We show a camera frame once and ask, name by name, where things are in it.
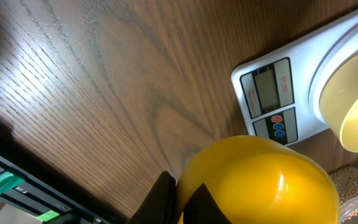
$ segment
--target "red button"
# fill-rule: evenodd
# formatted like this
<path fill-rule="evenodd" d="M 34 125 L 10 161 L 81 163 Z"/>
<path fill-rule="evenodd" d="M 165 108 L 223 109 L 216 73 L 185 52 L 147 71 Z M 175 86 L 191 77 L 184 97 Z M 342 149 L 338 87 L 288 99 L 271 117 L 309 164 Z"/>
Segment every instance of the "red button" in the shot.
<path fill-rule="evenodd" d="M 280 115 L 274 115 L 274 116 L 272 116 L 272 121 L 274 122 L 274 123 L 279 123 L 279 122 L 281 122 L 283 120 L 283 118 L 280 116 Z"/>

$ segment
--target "white scale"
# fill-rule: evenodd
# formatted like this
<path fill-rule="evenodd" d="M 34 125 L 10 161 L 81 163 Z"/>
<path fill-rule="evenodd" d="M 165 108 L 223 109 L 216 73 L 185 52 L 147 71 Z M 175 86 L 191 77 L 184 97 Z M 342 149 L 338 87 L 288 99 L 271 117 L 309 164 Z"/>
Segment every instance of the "white scale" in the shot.
<path fill-rule="evenodd" d="M 331 75 L 358 54 L 358 10 L 257 60 L 232 82 L 250 135 L 293 144 L 328 125 L 319 99 Z"/>

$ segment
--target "scale button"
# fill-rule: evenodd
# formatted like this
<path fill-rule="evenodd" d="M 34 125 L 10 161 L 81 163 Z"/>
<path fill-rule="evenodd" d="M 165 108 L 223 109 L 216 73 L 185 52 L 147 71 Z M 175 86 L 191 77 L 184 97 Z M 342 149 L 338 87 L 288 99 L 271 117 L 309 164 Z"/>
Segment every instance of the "scale button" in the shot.
<path fill-rule="evenodd" d="M 284 125 L 280 124 L 280 123 L 273 125 L 274 130 L 282 130 L 283 128 L 284 128 Z"/>
<path fill-rule="evenodd" d="M 281 122 L 283 120 L 283 117 L 281 117 L 280 115 L 274 115 L 274 116 L 272 116 L 272 121 L 274 122 L 274 123 L 279 123 L 279 122 Z"/>
<path fill-rule="evenodd" d="M 276 131 L 274 132 L 274 136 L 278 137 L 278 138 L 282 138 L 284 137 L 285 132 L 284 131 Z"/>

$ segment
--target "blue button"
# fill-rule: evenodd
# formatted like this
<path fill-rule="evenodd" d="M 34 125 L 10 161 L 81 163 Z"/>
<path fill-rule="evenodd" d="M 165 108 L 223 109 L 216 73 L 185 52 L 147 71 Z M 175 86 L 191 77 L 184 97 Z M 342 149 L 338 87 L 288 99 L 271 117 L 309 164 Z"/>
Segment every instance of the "blue button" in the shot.
<path fill-rule="evenodd" d="M 283 124 L 277 123 L 273 125 L 274 130 L 282 130 L 284 128 Z"/>
<path fill-rule="evenodd" d="M 276 132 L 274 132 L 274 135 L 278 138 L 282 138 L 282 137 L 284 137 L 285 132 L 284 131 L 276 131 Z"/>

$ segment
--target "wooden table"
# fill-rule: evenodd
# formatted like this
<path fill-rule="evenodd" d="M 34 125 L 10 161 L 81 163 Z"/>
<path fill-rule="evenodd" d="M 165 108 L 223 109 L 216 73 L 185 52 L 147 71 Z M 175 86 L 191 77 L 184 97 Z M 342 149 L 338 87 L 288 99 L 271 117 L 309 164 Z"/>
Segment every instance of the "wooden table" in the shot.
<path fill-rule="evenodd" d="M 32 152 L 131 216 L 159 173 L 178 178 L 246 134 L 236 65 L 358 8 L 358 0 L 0 0 L 0 117 Z M 332 132 L 293 148 L 358 163 Z"/>

